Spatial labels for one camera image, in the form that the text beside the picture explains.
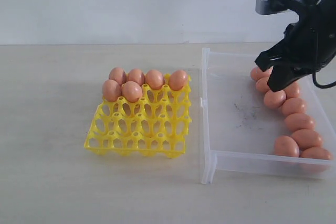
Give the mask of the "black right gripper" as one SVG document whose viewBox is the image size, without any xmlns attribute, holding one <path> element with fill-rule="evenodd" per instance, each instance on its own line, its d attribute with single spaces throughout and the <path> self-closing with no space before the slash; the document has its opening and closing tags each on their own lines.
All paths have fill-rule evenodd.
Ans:
<svg viewBox="0 0 336 224">
<path fill-rule="evenodd" d="M 320 70 L 335 56 L 335 0 L 289 3 L 290 10 L 299 16 L 298 22 L 285 41 L 262 51 L 255 60 L 261 71 L 272 67 L 267 84 L 273 92 L 312 74 L 312 67 Z M 288 63 L 285 42 L 295 63 Z"/>
</svg>

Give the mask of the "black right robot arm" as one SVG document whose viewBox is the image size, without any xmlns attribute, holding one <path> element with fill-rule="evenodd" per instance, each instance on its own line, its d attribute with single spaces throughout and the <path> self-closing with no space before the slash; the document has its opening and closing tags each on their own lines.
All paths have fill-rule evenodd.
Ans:
<svg viewBox="0 0 336 224">
<path fill-rule="evenodd" d="M 268 86 L 273 92 L 311 75 L 320 89 L 335 86 L 319 84 L 316 73 L 335 57 L 335 0 L 256 0 L 255 11 L 272 15 L 291 10 L 299 19 L 290 23 L 284 38 L 255 60 L 259 69 L 271 69 Z"/>
</svg>

